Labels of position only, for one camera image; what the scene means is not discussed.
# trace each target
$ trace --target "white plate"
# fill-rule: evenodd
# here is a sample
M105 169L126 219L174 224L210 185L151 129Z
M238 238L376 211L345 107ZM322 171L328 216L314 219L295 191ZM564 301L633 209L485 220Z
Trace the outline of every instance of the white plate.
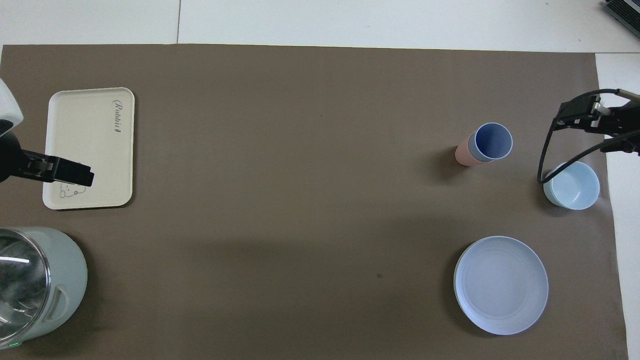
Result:
M547 305L547 272L536 253L507 236L471 244L454 273L456 299L482 330L512 335L535 323Z
M45 183L51 209L126 204L133 193L134 96L127 88L60 91L49 101L45 153L91 167L90 187Z

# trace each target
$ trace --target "black ribbed object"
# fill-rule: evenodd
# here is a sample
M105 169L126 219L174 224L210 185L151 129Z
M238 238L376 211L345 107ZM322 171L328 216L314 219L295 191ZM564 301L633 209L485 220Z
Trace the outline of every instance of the black ribbed object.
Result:
M606 0L604 9L640 37L640 0Z

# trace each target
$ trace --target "brown table mat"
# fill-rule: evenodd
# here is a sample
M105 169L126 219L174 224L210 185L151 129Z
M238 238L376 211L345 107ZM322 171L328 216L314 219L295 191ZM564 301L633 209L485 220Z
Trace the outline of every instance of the brown table mat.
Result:
M585 211L535 175L562 101L598 88L592 54L239 45L5 46L0 71L44 150L60 90L136 96L134 198L52 211L0 184L3 226L75 239L89 283L62 327L3 359L625 359L605 158ZM455 145L510 128L506 159ZM547 168L602 138L554 136ZM473 241L517 238L549 299L514 336L477 328L453 292Z

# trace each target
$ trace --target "black cable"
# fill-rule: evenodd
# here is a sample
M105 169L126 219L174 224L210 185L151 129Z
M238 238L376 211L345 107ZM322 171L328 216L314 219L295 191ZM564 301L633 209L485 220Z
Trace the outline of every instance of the black cable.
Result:
M551 141L551 136L554 132L554 128L556 127L556 122L558 119L560 119L564 113L564 111L567 109L567 107L569 107L569 105L571 105L574 101L581 99L583 97L588 97L588 96L592 96L592 95L598 95L598 94L615 94L617 95L620 92L620 89L610 89L610 88L606 88L606 89L599 89L599 90L593 90L590 92L586 92L584 94L578 95L576 97L574 97L573 99L569 100L568 102L566 102L564 104L564 106L561 106L560 109L558 110L558 113L556 115L556 117L554 117L554 119L551 121L551 126L549 127L549 131L547 133L547 138L545 139L545 144L542 147L542 153L540 154L540 162L538 163L538 183L539 184L545 184L547 182L549 182L551 179L553 179L556 175L558 175L562 170L566 169L567 167L569 167L571 164L575 163L576 161L578 161L579 159L581 159L582 157L598 150L601 149L602 147L604 147L605 145L610 145L612 143L617 143L617 142L621 142L622 140L631 137L631 136L635 136L632 135L633 133L638 132L637 135L640 135L640 131L633 131L631 133L628 134L623 134L623 135L619 135L616 138L613 139L607 139L604 142L596 145L596 146L592 146L590 148L588 148L587 150L581 152L580 154L574 156L571 160L567 161L565 164L563 164L561 167L559 167L556 171L554 171L551 174L547 174L546 177L542 177L542 168L543 168L543 163L545 161L545 157L547 155L547 149L549 147L549 142Z

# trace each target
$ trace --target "bowl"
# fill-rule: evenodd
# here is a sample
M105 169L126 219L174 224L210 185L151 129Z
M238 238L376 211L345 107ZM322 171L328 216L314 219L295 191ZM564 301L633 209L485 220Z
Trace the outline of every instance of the bowl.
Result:
M543 187L550 202L571 210L590 207L600 194L600 181L595 171L579 161L564 169Z

